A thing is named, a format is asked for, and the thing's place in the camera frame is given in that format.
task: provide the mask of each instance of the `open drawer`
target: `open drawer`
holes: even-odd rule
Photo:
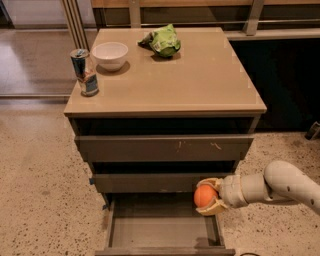
[[[76,136],[86,162],[239,161],[252,135]]]
[[[215,216],[195,211],[192,193],[114,194],[104,251],[95,255],[235,255]]]

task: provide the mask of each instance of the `drawer front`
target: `drawer front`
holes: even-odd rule
[[[252,135],[76,136],[86,162],[239,161]]]
[[[184,174],[95,174],[93,182],[99,193],[180,193],[193,192],[205,178],[222,178],[230,173]]]

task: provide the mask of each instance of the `white bowl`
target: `white bowl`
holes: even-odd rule
[[[126,62],[128,47],[118,42],[99,44],[91,51],[96,63],[108,71],[117,71]]]

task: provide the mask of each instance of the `soda can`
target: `soda can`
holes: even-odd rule
[[[75,49],[70,53],[74,71],[83,96],[93,96],[99,92],[97,75],[90,53],[86,49]]]

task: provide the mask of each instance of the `floor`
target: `floor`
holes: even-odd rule
[[[86,30],[91,46],[96,30]],[[66,30],[0,29],[1,94],[70,94],[75,74]]]
[[[1,93],[73,88],[68,33],[0,30],[0,49]],[[65,103],[0,101],[0,256],[90,256],[104,248],[108,211],[89,184]],[[320,184],[319,156],[319,139],[306,140],[303,132],[260,132],[236,173],[262,172],[280,159]],[[319,255],[320,217],[304,205],[252,204],[218,217],[226,247],[237,256]]]

